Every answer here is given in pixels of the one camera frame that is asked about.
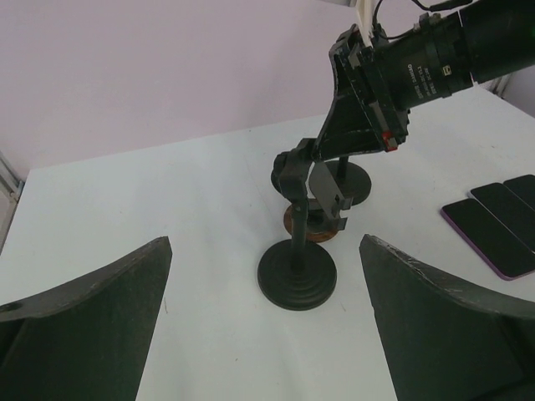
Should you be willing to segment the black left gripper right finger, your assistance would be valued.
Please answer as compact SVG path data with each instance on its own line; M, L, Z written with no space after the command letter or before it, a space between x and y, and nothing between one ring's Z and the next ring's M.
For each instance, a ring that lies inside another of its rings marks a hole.
M359 245L399 400L532 400L534 304L427 265L377 236Z

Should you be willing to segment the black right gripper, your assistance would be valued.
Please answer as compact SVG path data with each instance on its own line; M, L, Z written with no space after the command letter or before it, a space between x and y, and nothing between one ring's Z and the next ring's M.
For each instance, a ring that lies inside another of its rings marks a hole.
M329 59L334 96L313 160L397 150L408 135L408 112L395 107L375 49L364 45L357 25L339 35Z

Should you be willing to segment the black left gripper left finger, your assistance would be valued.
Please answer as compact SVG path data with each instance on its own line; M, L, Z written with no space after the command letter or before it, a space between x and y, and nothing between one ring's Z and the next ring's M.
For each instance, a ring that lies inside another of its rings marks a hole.
M134 400L171 269L159 237L1 307L3 400Z

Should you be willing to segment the grey stand with wooden base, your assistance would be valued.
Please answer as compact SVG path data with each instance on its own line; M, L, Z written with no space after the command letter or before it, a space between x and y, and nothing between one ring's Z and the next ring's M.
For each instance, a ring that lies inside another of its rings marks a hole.
M347 218L340 212L351 207L351 199L342 194L326 162L314 165L308 188L313 198L307 199L306 239L314 243L329 241L345 229Z

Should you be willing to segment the purple phone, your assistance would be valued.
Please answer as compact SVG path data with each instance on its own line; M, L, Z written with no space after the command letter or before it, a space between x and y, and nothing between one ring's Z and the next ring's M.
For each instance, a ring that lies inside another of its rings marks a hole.
M450 203L441 215L501 279L534 273L534 253L477 200Z

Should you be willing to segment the silver phone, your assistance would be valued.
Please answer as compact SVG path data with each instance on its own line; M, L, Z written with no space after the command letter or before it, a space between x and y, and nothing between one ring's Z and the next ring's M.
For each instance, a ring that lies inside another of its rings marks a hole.
M477 187L470 195L534 252L534 209L500 183Z

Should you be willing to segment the black stand of purple phone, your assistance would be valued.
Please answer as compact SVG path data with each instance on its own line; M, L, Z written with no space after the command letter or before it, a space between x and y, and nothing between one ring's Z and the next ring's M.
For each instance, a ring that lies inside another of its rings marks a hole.
M273 304L291 311L308 311L324 304L337 282L334 260L320 245L307 240L309 210L306 180L313 139L279 154L273 162L272 183L292 206L289 240L269 247L258 264L257 283Z

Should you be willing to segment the black phone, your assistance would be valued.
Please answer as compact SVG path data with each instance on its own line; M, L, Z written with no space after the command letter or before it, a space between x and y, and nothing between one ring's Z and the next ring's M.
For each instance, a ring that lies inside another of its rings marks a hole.
M503 184L533 210L535 209L535 176L522 175Z

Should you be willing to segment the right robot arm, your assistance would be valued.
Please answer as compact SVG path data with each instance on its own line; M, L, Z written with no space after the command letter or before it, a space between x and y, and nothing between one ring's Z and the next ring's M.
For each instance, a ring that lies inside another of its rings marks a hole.
M410 110L534 64L532 1L446 1L396 37L357 26L329 58L334 98L312 158L389 152L405 143Z

